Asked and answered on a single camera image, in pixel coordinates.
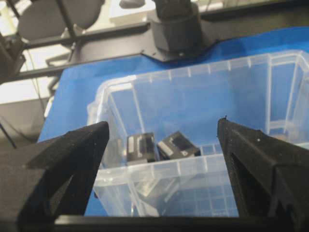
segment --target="clear plastic bin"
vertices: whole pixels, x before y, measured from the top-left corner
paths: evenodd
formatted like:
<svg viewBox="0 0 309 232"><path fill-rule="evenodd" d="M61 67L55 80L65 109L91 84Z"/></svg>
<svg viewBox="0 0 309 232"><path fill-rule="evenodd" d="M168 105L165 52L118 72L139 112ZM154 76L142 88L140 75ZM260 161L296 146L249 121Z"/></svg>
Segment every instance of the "clear plastic bin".
<svg viewBox="0 0 309 232"><path fill-rule="evenodd" d="M217 122L231 121L308 148L309 55L263 54L104 82L88 124L110 140L94 189L110 216L237 216ZM201 157L126 167L129 135L156 143L181 131Z"/></svg>

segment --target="blue table surface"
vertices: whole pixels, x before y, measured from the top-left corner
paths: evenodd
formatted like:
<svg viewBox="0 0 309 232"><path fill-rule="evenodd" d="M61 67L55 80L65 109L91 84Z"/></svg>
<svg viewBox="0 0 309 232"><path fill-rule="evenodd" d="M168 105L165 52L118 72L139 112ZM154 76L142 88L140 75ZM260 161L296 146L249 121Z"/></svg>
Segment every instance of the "blue table surface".
<svg viewBox="0 0 309 232"><path fill-rule="evenodd" d="M98 87L106 80L284 50L309 52L309 27L280 29L222 42L195 59L162 63L138 55L69 68L62 74L53 106L46 119L39 141L60 136L68 131L85 126L87 124L87 106L94 101ZM85 215L106 215L93 192Z"/></svg>

